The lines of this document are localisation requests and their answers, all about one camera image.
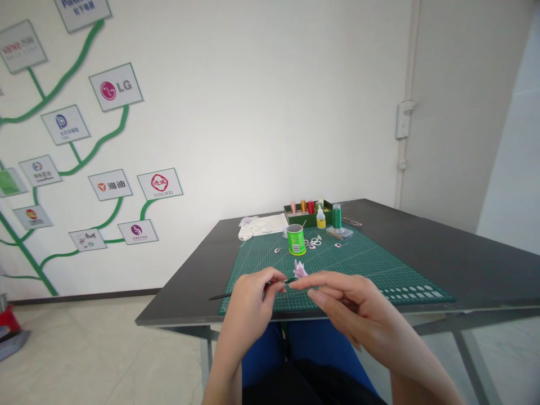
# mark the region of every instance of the table leg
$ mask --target table leg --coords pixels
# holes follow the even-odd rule
[[[206,389],[210,369],[212,368],[212,341],[201,339],[201,372],[202,372],[202,392]]]
[[[420,336],[451,332],[480,405],[502,404],[472,329],[540,316],[539,308],[446,314],[446,319],[415,326]]]
[[[212,368],[212,341],[218,340],[219,332],[213,331],[210,325],[200,326],[161,326],[159,329],[193,336],[201,341],[201,372],[202,372],[202,392],[206,389],[210,369]]]
[[[502,405],[473,331],[452,332],[479,405]]]

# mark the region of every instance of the floor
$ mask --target floor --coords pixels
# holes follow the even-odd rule
[[[137,327],[134,319],[151,299],[16,308],[32,333],[21,351],[0,362],[0,404],[200,404],[199,340]],[[482,328],[475,335],[503,403],[540,404],[540,318]],[[451,335],[425,341],[466,403],[476,405]],[[392,403],[388,371],[367,353],[358,355],[375,388]]]

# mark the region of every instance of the table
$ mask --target table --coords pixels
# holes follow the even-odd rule
[[[362,199],[342,203],[343,217],[456,298],[454,303],[400,305],[403,314],[439,313],[416,326],[420,335],[451,332],[479,403],[501,403],[471,329],[540,315],[540,256]],[[259,216],[276,213],[259,214]],[[176,274],[137,317],[139,326],[201,339],[203,386],[212,365],[212,323],[234,266],[241,218],[219,221]],[[272,321],[326,318],[320,310],[275,313]]]

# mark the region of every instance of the paper flower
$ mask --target paper flower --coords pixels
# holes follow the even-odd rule
[[[293,270],[294,276],[296,278],[302,278],[307,277],[308,274],[305,272],[304,265],[302,262],[294,261],[294,270]]]

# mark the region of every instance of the glue bottle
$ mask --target glue bottle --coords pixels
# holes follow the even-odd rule
[[[325,217],[324,212],[322,212],[322,208],[319,208],[319,211],[317,211],[317,228],[319,229],[326,228],[326,217]]]

